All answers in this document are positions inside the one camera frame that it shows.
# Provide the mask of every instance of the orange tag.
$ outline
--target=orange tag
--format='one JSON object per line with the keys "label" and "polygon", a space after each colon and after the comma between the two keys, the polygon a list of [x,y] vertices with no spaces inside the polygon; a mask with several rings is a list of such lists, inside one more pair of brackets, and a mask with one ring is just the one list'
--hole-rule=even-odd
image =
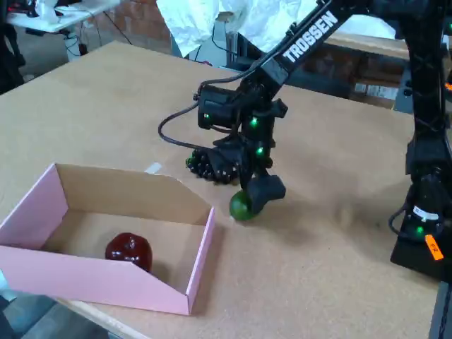
{"label": "orange tag", "polygon": [[433,238],[431,234],[425,236],[425,242],[427,243],[427,246],[429,247],[429,250],[435,260],[444,259],[444,256],[441,253],[435,238]]}

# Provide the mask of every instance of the lime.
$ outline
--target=lime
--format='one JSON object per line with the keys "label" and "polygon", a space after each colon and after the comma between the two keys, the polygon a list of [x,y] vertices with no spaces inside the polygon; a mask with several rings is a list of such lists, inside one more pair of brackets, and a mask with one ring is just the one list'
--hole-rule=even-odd
{"label": "lime", "polygon": [[245,191],[234,194],[229,202],[229,213],[238,221],[246,221],[254,218],[256,214],[250,211],[251,200]]}

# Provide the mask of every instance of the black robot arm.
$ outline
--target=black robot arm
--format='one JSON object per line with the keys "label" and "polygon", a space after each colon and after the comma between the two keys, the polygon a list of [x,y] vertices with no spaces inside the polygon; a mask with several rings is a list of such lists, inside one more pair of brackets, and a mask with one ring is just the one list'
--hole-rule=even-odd
{"label": "black robot arm", "polygon": [[[350,16],[365,14],[397,20],[410,51],[415,132],[407,151],[407,174],[412,186],[403,207],[400,237],[423,240],[418,232],[439,234],[443,220],[451,214],[451,154],[446,138],[441,39],[449,0],[330,0],[317,7],[298,25],[291,25],[285,38],[248,71],[228,79],[204,81],[195,94],[198,125],[228,135],[214,142],[214,148],[195,148],[187,162],[200,177],[228,183],[235,177],[247,196],[253,215],[271,200],[283,198],[285,187],[267,169],[273,164],[275,118],[283,118],[287,106],[273,100],[290,74],[306,57],[335,32]],[[241,79],[236,90],[213,86]],[[162,126],[172,117],[166,119]]]}

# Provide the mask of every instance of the white desk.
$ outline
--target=white desk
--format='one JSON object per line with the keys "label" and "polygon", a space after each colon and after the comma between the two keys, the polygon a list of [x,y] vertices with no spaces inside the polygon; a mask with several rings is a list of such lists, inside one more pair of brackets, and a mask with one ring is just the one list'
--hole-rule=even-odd
{"label": "white desk", "polygon": [[77,58],[78,38],[73,29],[76,23],[81,23],[103,11],[118,6],[121,0],[84,0],[83,2],[72,4],[70,6],[60,6],[55,9],[63,14],[59,17],[58,23],[48,23],[40,17],[29,18],[23,13],[10,13],[6,17],[6,22],[11,25],[31,28],[33,30],[41,30],[42,32],[56,33],[66,28],[69,35],[64,40],[66,45],[69,61]]}

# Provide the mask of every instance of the cork board surface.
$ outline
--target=cork board surface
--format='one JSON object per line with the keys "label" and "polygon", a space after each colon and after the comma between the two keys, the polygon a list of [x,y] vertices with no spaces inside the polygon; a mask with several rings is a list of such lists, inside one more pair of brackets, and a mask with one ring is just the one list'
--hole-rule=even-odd
{"label": "cork board surface", "polygon": [[[412,117],[284,87],[290,110],[271,156],[287,197],[243,225],[227,212],[238,188],[194,178],[190,151],[157,135],[202,80],[228,75],[114,43],[0,97],[0,217],[55,161],[141,171],[159,162],[217,208],[193,316],[61,302],[124,338],[426,338],[437,283],[389,261],[386,226],[410,184]],[[165,133],[219,137],[196,113]]]}

